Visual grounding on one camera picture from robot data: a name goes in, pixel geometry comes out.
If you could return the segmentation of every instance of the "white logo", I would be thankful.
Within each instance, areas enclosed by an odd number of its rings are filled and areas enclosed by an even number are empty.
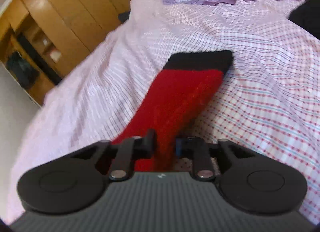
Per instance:
[[[166,175],[165,175],[164,173],[161,173],[160,175],[157,175],[157,176],[158,176],[158,178],[160,178],[160,179],[166,177]]]

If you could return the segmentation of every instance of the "red and black fabric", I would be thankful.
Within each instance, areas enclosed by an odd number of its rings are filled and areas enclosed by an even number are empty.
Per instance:
[[[138,160],[136,171],[168,171],[179,132],[205,108],[233,61],[228,50],[172,55],[151,84],[136,114],[113,141],[144,136],[152,128],[157,149],[151,160]]]

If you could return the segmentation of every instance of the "wall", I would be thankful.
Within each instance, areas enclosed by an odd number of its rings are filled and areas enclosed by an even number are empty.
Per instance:
[[[0,218],[5,217],[9,172],[38,107],[0,64]]]

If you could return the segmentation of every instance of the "gray floor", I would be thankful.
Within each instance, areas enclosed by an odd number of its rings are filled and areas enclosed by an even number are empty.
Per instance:
[[[9,172],[14,163],[21,138],[38,110],[0,64],[0,217],[5,217]]]

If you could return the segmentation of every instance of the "bed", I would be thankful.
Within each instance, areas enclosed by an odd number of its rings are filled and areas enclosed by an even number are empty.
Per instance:
[[[23,213],[16,184],[27,170],[129,123],[170,55],[232,50],[234,63],[190,134],[227,138],[299,170],[308,192],[300,212],[320,221],[320,41],[287,19],[303,0],[164,5],[132,0],[110,33],[45,98],[11,171],[10,223]]]

